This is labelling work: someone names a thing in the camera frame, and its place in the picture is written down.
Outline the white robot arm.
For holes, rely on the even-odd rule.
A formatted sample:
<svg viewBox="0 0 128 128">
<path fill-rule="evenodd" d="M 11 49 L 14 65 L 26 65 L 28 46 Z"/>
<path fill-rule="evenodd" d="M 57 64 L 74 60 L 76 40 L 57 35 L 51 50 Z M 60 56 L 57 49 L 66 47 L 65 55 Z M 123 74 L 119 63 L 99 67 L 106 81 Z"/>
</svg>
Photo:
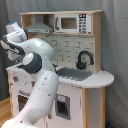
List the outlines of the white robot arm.
<svg viewBox="0 0 128 128">
<path fill-rule="evenodd" d="M 8 24 L 6 30 L 0 45 L 8 51 L 10 60 L 24 56 L 20 68 L 33 75 L 36 82 L 24 108 L 1 128 L 38 128 L 35 123 L 50 113 L 59 85 L 59 77 L 51 63 L 54 50 L 39 38 L 29 39 L 27 31 L 17 22 Z"/>
</svg>

